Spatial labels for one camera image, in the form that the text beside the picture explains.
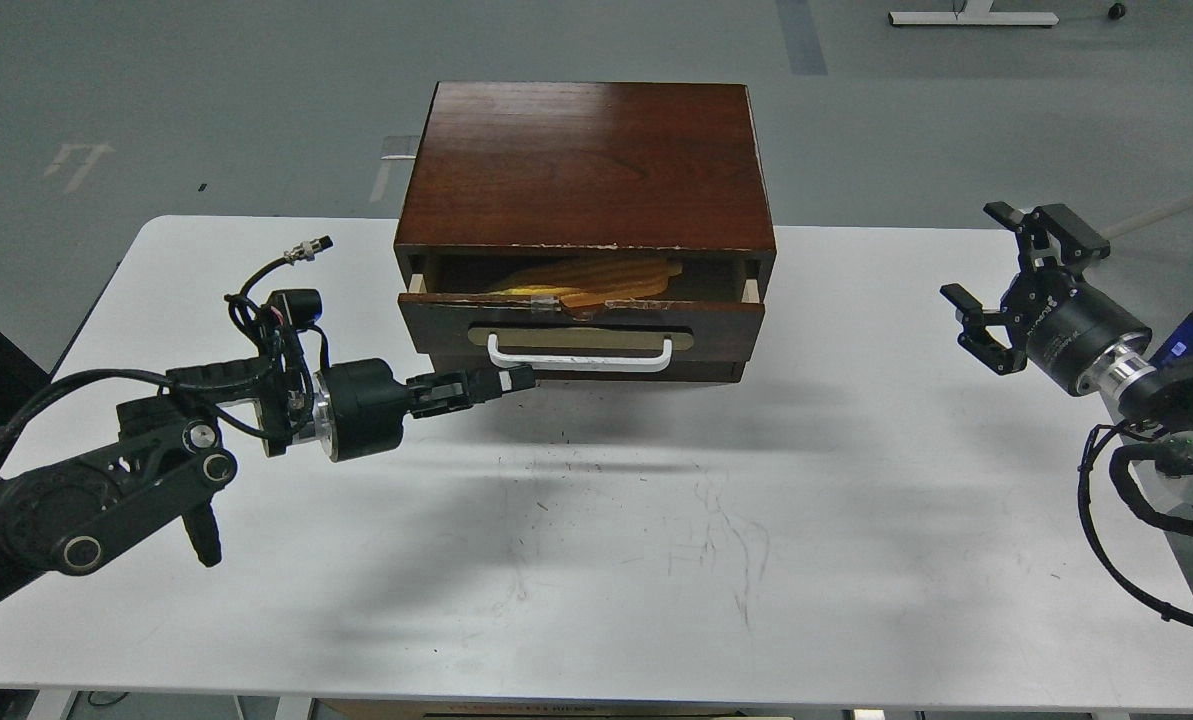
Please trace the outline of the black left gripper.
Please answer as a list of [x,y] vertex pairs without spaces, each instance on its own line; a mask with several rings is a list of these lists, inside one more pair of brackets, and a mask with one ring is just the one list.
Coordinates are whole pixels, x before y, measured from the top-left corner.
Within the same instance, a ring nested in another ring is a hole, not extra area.
[[412,377],[404,387],[382,359],[334,364],[316,379],[321,393],[317,437],[334,463],[398,447],[407,414],[427,418],[459,412],[537,384],[532,366],[523,364],[427,373]]

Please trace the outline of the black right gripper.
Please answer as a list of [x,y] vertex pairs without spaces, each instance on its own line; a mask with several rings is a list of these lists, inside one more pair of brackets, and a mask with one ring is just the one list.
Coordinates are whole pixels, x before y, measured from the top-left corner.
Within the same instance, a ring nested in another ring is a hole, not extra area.
[[[1036,364],[1073,397],[1090,395],[1093,366],[1125,342],[1145,350],[1152,331],[1111,297],[1084,281],[1084,271],[1111,255],[1111,242],[1061,201],[1031,210],[985,201],[984,213],[1015,234],[1018,273],[1002,297],[1002,314],[985,310],[962,284],[942,284],[962,331],[957,343],[997,375]],[[1005,327],[1013,347],[989,331]]]

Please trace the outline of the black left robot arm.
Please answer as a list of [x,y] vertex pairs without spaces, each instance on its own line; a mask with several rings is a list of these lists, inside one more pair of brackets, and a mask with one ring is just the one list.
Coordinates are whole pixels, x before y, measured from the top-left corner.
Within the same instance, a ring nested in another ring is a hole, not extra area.
[[0,430],[0,457],[29,421],[79,389],[109,379],[156,387],[117,406],[113,443],[0,477],[0,602],[51,571],[92,575],[177,520],[198,561],[217,565],[212,502],[237,477],[224,427],[259,439],[268,457],[316,441],[330,461],[344,463],[398,447],[404,418],[458,412],[534,387],[526,364],[398,381],[377,356],[330,364],[322,347],[319,370],[309,368],[302,336],[320,331],[320,293],[279,290],[256,304],[251,292],[280,266],[313,260],[330,246],[328,237],[299,243],[225,294],[231,324],[256,355],[162,374],[85,370],[47,384],[11,416]]

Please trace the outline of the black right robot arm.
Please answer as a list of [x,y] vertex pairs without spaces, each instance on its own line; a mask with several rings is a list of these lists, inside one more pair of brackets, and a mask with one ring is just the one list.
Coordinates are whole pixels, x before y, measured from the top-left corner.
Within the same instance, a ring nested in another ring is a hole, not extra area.
[[995,310],[944,284],[958,345],[995,374],[1032,364],[1067,395],[1108,401],[1135,433],[1109,465],[1118,492],[1141,519],[1193,536],[1193,310],[1150,352],[1152,329],[1084,277],[1111,255],[1104,234],[1063,204],[984,210],[1015,236],[1018,273]]

